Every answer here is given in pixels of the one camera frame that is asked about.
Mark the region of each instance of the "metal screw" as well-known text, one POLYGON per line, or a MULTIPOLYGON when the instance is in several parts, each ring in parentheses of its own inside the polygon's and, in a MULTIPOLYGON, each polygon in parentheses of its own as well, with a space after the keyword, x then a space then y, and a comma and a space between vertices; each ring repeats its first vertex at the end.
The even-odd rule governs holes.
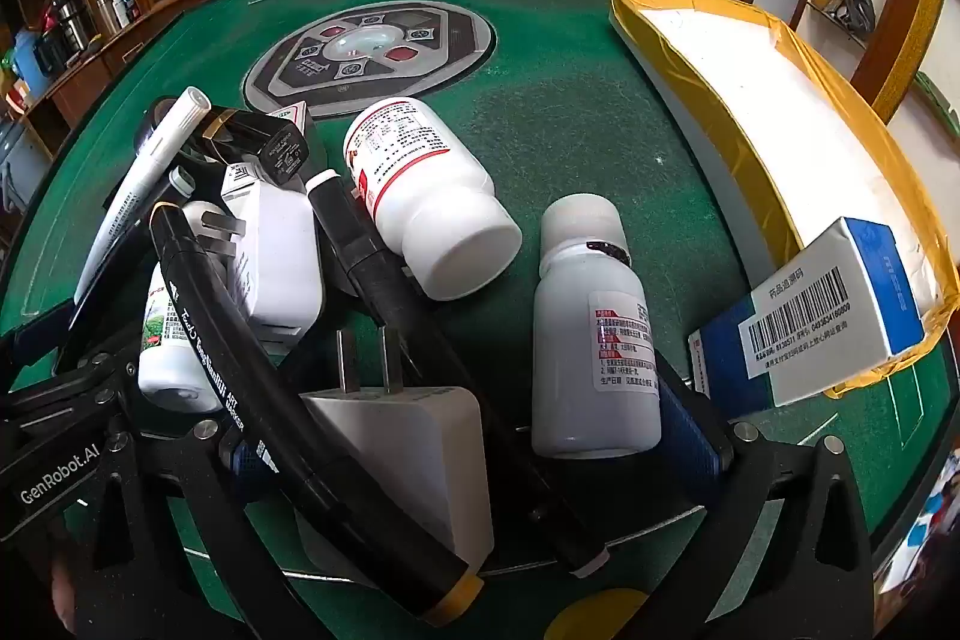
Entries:
POLYGON ((130 435, 126 432, 119 432, 115 437, 111 437, 109 442, 107 442, 107 450, 110 453, 119 453, 123 448, 127 447, 127 443, 130 442, 130 435))
POLYGON ((205 418, 200 421, 200 423, 195 424, 193 427, 193 435, 197 437, 197 439, 210 439, 214 434, 217 434, 218 428, 216 421, 205 418))
POLYGON ((744 442, 753 442, 760 436, 760 431, 757 431, 757 427, 752 423, 737 421, 736 424, 733 424, 733 434, 736 434, 736 438, 742 439, 744 442))
POLYGON ((843 453, 843 440, 840 437, 834 437, 833 434, 828 434, 827 437, 824 437, 824 448, 827 448, 834 456, 839 456, 840 453, 843 453))

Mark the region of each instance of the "metal prong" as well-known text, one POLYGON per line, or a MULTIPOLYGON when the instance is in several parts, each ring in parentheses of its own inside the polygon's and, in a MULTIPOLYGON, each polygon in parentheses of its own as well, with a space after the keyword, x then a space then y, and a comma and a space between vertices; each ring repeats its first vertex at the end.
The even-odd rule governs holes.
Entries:
POLYGON ((200 247, 203 247, 208 253, 216 253, 218 256, 229 256, 233 258, 237 254, 237 246, 233 242, 224 242, 222 239, 208 237, 206 234, 197 238, 200 247))
POLYGON ((243 237, 247 232, 246 220, 237 220, 232 215, 221 215, 215 212, 203 213, 200 216, 200 224, 207 228, 229 232, 229 234, 237 234, 238 237, 243 237))
POLYGON ((340 390, 352 393, 360 390, 360 376, 357 374, 357 343, 349 329, 337 330, 337 375, 340 378, 340 390))
POLYGON ((403 391, 403 354, 400 352, 400 336, 389 326, 380 328, 380 369, 383 372, 383 389, 387 393, 403 391))

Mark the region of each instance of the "white charger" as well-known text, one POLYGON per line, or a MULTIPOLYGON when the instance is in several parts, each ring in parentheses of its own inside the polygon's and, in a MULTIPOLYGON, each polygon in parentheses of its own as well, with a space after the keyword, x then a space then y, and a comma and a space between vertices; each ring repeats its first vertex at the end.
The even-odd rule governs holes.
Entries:
MULTIPOLYGON (((400 343, 381 329, 383 387, 360 387, 352 334, 337 332, 339 389, 301 394, 310 413, 392 501, 476 573, 493 550, 480 405, 458 386, 405 389, 400 343)), ((363 579, 298 517, 304 551, 320 569, 363 579)))
POLYGON ((280 188, 258 165, 230 164, 224 204, 246 223, 230 259, 227 287, 261 340, 290 346, 323 309, 323 275, 306 194, 280 188))

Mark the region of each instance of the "white bottle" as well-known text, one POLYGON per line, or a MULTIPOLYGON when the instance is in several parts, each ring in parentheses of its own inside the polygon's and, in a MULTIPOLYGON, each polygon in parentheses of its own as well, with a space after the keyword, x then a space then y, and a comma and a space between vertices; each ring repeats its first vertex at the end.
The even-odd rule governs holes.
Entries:
POLYGON ((481 289, 520 250, 490 175, 424 102, 385 98, 361 112, 344 161, 383 241, 431 299, 481 289))
MULTIPOLYGON (((208 201, 191 201, 184 207, 184 215, 193 233, 229 242, 229 233, 200 225, 200 216, 205 212, 216 212, 219 215, 224 213, 208 201)), ((215 255, 208 255, 221 280, 226 279, 224 263, 215 255)), ((203 365, 186 338, 179 317, 176 317, 159 263, 150 277, 136 379, 141 393, 157 407, 166 410, 177 413, 213 413, 222 407, 203 371, 203 365)))
POLYGON ((533 448, 609 458, 661 438, 650 320, 616 207, 573 194, 541 220, 534 300, 533 448))
POLYGON ((117 15, 117 22, 120 23, 120 30, 123 30, 131 23, 127 8, 121 0, 110 0, 110 3, 113 6, 113 12, 117 15))

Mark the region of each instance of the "green felt surface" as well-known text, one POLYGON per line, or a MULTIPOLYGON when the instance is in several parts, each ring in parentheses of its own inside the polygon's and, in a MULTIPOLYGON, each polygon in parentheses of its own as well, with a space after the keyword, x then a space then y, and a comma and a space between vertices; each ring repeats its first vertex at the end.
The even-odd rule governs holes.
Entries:
MULTIPOLYGON (((184 15, 113 89, 64 160, 20 250, 0 310, 0 330, 72 295, 103 215, 101 203, 133 159, 133 131, 153 98, 193 84, 214 103, 242 106, 246 69, 272 43, 311 20, 375 1, 396 0, 215 0, 184 15)), ((496 30, 496 51, 480 70, 423 98, 491 173, 498 196, 524 233, 520 255, 501 278, 442 309, 445 329, 464 360, 512 423, 528 422, 539 217, 560 196, 593 191, 618 205, 647 293, 656 344, 680 374, 688 375, 686 335, 743 295, 747 285, 723 220, 669 112, 608 24, 608 0, 435 1, 466 6, 496 30)), ((333 119, 309 133, 313 148, 323 145, 341 172, 347 124, 349 119, 333 119)), ((361 348, 370 344, 370 321, 337 313, 325 317, 331 327, 349 323, 357 328, 361 348)), ((371 383, 376 363, 364 355, 371 351, 361 354, 361 371, 371 383)), ((23 373, 19 384, 44 377, 49 369, 50 362, 40 362, 23 373)), ((840 435, 874 528, 904 490, 949 398, 947 365, 937 350, 916 370, 888 383, 840 401, 806 400, 757 415, 755 422, 768 437, 792 442, 840 435)), ((629 479, 630 462, 624 463, 629 479)), ((640 503, 645 488, 625 485, 623 490, 640 503)), ((589 504, 590 497, 578 501, 589 504)), ((203 551, 184 507, 174 506, 184 545, 203 551)), ((626 517, 601 533, 616 537, 629 522, 629 511, 621 507, 618 513, 626 517)), ((315 572, 282 501, 258 503, 248 512, 281 566, 315 572)), ((474 608, 439 634, 539 637, 549 620, 578 597, 610 586, 649 591, 696 523, 690 516, 620 546, 613 561, 586 581, 570 579, 555 567, 497 576, 474 608)), ((757 555, 747 557, 725 605, 742 596, 757 555)), ((218 608, 232 611, 209 562, 199 555, 191 555, 191 562, 218 608)), ((438 634, 362 587, 316 579, 297 583, 338 637, 438 634)))

